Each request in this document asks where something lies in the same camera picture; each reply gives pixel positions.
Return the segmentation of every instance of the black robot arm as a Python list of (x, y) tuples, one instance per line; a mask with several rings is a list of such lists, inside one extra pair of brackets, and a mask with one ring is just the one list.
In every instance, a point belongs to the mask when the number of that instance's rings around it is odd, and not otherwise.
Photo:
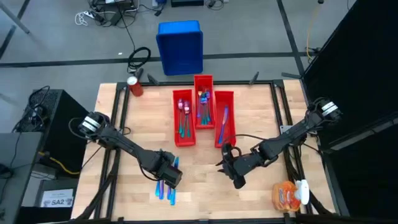
[[(223, 144), (221, 148), (223, 160), (217, 164), (223, 168), (219, 172), (225, 173), (233, 180), (235, 188), (240, 189), (246, 183), (244, 175), (248, 172), (259, 166), (267, 167), (278, 159), (285, 146), (301, 145), (307, 137), (307, 132), (337, 122), (340, 115), (340, 110), (332, 101), (319, 98), (308, 107), (303, 120), (280, 136), (261, 141), (257, 149), (256, 146), (251, 148), (249, 154), (242, 155), (240, 148), (233, 147), (230, 143)], [(239, 156), (233, 156), (231, 152), (233, 149), (239, 152)]]
[(156, 179), (165, 180), (175, 188), (181, 180), (182, 172), (173, 166), (174, 155), (162, 150), (143, 149), (122, 135), (112, 125), (109, 118), (99, 112), (91, 112), (78, 126), (80, 132), (100, 146), (107, 149), (120, 148), (135, 157), (139, 165), (150, 172)]

